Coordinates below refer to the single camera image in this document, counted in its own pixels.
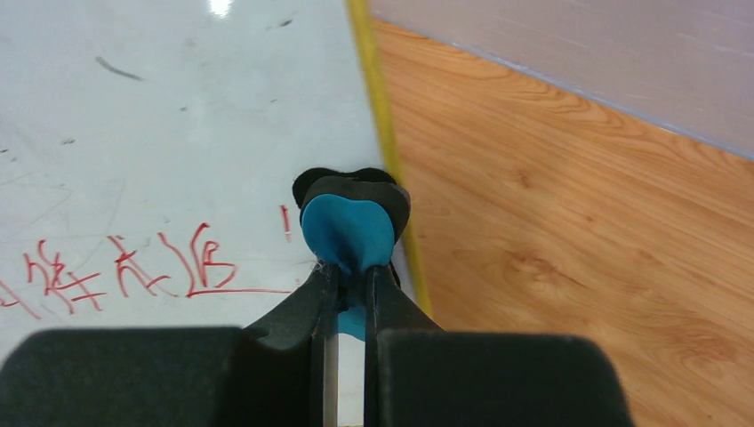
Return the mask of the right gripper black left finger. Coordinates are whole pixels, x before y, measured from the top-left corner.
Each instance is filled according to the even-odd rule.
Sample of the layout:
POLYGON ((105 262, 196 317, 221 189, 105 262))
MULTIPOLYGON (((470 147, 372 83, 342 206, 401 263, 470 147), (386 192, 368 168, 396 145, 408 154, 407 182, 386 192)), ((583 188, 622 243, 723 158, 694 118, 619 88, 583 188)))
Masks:
POLYGON ((4 426, 333 426, 338 276, 247 327, 52 329, 1 371, 4 426))

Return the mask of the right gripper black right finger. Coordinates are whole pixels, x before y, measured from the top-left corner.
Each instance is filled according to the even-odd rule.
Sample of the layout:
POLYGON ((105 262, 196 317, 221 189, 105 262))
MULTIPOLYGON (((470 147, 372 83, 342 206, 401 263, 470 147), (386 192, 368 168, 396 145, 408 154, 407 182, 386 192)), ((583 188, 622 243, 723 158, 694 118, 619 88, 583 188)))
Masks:
POLYGON ((365 283, 368 426, 631 426, 618 375, 568 334, 448 332, 387 266, 365 283))

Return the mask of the blue black whiteboard eraser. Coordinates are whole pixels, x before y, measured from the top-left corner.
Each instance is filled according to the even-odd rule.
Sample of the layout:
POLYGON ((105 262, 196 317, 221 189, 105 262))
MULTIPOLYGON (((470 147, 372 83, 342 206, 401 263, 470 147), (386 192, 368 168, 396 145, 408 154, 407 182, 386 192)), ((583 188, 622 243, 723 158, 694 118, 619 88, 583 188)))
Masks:
POLYGON ((310 168, 294 180, 292 193, 307 246, 321 263, 346 276, 339 332, 363 342, 365 286, 360 278, 375 266, 395 269, 392 256, 410 218, 410 195, 389 173, 372 167, 354 172, 310 168))

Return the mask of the yellow framed whiteboard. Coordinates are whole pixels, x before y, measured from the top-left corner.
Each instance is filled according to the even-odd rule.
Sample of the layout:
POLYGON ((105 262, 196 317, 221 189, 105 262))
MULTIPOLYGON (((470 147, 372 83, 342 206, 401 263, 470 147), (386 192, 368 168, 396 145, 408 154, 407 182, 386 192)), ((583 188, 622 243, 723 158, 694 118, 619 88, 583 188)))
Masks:
POLYGON ((401 186, 366 1, 1 4, 1 371, 52 329, 247 327, 337 274, 337 421, 368 426, 346 276, 294 180, 401 186))

